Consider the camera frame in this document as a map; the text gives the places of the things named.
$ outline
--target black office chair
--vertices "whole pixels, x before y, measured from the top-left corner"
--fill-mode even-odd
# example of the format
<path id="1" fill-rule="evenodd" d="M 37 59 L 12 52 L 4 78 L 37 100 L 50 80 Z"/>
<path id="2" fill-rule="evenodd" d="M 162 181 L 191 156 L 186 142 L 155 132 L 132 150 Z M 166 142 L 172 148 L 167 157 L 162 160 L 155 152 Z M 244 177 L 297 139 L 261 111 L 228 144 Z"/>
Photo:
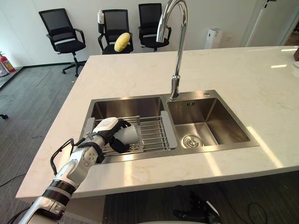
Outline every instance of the black office chair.
<path id="1" fill-rule="evenodd" d="M 85 64 L 83 62 L 78 62 L 75 56 L 76 51 L 86 47 L 82 30 L 73 28 L 64 8 L 46 10 L 38 13 L 47 28 L 48 34 L 46 36 L 50 39 L 53 49 L 60 54 L 72 53 L 74 55 L 75 63 L 63 69 L 62 73 L 65 74 L 65 70 L 76 67 L 75 76 L 78 77 L 79 66 L 84 66 Z M 81 34 L 83 42 L 78 40 L 76 31 Z M 64 40 L 69 41 L 55 44 L 56 42 Z"/>
<path id="2" fill-rule="evenodd" d="M 8 116 L 6 114 L 0 114 L 0 117 L 2 117 L 2 119 L 7 119 Z"/>
<path id="3" fill-rule="evenodd" d="M 168 37 L 164 38 L 164 42 L 156 42 L 157 30 L 159 20 L 162 14 L 161 3 L 148 3 L 139 4 L 139 16 L 140 16 L 140 27 L 139 29 L 139 39 L 142 45 L 147 48 L 153 48 L 157 51 L 157 48 L 167 46 L 169 44 L 169 38 L 171 35 L 171 27 L 168 28 Z"/>
<path id="4" fill-rule="evenodd" d="M 133 34 L 129 31 L 129 21 L 128 21 L 128 11 L 126 9 L 109 9 L 103 10 L 104 13 L 104 29 L 105 32 L 98 37 L 100 47 L 102 49 L 102 54 L 128 54 L 132 52 L 133 49 Z M 116 52 L 114 50 L 114 44 L 117 38 L 123 33 L 130 33 L 130 41 L 124 50 L 121 52 Z M 107 46 L 104 48 L 102 43 L 102 38 L 105 37 Z"/>

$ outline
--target drain strainer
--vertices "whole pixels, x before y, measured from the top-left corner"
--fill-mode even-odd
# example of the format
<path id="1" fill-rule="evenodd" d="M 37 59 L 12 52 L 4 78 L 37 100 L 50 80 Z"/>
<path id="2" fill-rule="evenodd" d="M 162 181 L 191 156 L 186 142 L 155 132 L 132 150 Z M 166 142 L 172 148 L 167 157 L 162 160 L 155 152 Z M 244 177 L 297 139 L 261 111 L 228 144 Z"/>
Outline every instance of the drain strainer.
<path id="1" fill-rule="evenodd" d="M 187 148 L 195 148 L 195 147 L 204 146 L 201 139 L 195 135 L 185 136 L 183 139 L 183 144 Z"/>

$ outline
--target faucet spout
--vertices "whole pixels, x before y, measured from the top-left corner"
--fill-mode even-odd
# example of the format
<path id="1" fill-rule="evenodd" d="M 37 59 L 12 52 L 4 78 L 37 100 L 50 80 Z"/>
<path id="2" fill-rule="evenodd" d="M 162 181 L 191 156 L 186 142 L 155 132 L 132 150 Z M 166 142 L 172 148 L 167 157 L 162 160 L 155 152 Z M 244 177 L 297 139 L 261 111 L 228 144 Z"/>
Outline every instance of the faucet spout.
<path id="1" fill-rule="evenodd" d="M 178 46 L 178 56 L 177 56 L 177 63 L 175 68 L 175 73 L 172 76 L 171 81 L 171 95 L 170 100 L 176 100 L 178 98 L 178 85 L 179 85 L 179 69 L 181 66 L 182 61 L 182 54 L 183 54 L 183 47 L 184 47 L 184 40 L 185 40 L 185 33 L 187 28 L 187 5 L 185 0 L 169 0 L 165 6 L 164 11 L 161 14 L 158 30 L 157 30 L 157 42 L 164 42 L 164 33 L 165 28 L 167 26 L 168 18 L 173 10 L 173 8 L 178 5 L 180 12 L 181 12 L 181 30 L 180 30 L 180 37 L 179 37 L 179 46 Z"/>

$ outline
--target dish drying rack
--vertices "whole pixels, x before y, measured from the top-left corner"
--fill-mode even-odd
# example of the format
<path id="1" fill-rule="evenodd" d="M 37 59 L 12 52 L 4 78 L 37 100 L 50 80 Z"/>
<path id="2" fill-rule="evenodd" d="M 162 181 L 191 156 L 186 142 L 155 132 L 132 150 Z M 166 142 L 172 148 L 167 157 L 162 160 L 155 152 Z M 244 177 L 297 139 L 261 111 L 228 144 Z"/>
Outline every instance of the dish drying rack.
<path id="1" fill-rule="evenodd" d="M 102 148 L 105 157 L 136 154 L 152 151 L 171 150 L 177 146 L 173 129 L 171 128 L 168 113 L 161 111 L 160 116 L 154 117 L 123 117 L 121 118 L 135 127 L 138 135 L 138 143 L 130 144 L 125 153 L 114 151 L 109 144 Z M 85 133 L 91 132 L 103 119 L 90 118 L 85 126 Z"/>

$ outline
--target countertop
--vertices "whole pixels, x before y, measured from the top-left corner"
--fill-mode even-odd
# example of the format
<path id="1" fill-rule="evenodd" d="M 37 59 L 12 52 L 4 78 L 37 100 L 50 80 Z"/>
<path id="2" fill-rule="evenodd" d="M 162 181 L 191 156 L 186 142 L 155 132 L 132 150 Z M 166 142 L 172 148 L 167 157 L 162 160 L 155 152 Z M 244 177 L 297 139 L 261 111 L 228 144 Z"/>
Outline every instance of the countertop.
<path id="1" fill-rule="evenodd" d="M 93 166 L 73 198 L 198 184 L 299 168 L 297 47 L 184 51 L 180 91 L 216 90 L 259 142 L 258 147 Z M 177 52 L 90 56 L 52 124 L 17 198 L 31 202 L 54 175 L 50 157 L 78 140 L 91 99 L 169 93 Z M 69 159 L 66 148 L 57 169 Z"/>

